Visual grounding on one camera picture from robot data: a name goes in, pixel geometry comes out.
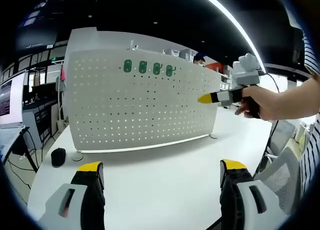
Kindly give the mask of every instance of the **perforated panel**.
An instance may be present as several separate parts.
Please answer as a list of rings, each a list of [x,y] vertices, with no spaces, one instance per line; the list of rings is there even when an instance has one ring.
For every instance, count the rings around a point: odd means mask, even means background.
[[[169,55],[132,50],[70,54],[67,101],[78,150],[151,146],[212,132],[216,72]]]

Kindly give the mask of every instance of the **black handle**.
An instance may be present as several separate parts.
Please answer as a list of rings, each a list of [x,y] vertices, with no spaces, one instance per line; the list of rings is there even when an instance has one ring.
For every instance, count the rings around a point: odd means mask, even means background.
[[[249,114],[255,119],[260,119],[260,106],[259,104],[250,96],[242,98],[245,103],[249,106]]]

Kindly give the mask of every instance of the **computer monitor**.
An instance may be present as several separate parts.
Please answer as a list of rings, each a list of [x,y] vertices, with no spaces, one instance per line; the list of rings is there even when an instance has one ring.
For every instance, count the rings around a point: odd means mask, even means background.
[[[14,76],[0,86],[0,128],[23,125],[22,101],[25,72]]]

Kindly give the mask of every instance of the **white desk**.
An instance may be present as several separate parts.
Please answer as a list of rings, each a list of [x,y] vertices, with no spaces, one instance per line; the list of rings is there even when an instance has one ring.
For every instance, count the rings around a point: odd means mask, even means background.
[[[271,123],[235,116],[218,108],[213,135],[145,150],[90,153],[72,161],[76,151],[66,128],[45,156],[36,174],[28,211],[38,220],[47,199],[70,183],[79,166],[103,162],[105,213],[108,230],[205,230],[220,216],[220,160],[240,161],[254,173],[264,152]],[[67,151],[65,164],[51,166],[51,152]]]

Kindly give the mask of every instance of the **ceiling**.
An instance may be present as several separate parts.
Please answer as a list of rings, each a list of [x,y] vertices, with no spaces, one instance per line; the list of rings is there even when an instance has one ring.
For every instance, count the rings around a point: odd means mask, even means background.
[[[3,65],[26,54],[17,52],[14,47],[19,33],[27,29],[17,26],[41,1],[17,0],[15,5],[20,6],[20,11],[5,16],[7,33],[1,36],[5,48],[0,52]],[[264,63],[306,72],[302,32],[290,26],[278,0],[218,1],[245,29]],[[56,41],[67,40],[71,29],[93,26],[98,31],[158,37],[228,65],[239,56],[252,52],[236,27],[207,0],[47,0],[34,26],[39,26],[41,31],[57,29]],[[294,58],[294,51],[300,57]]]

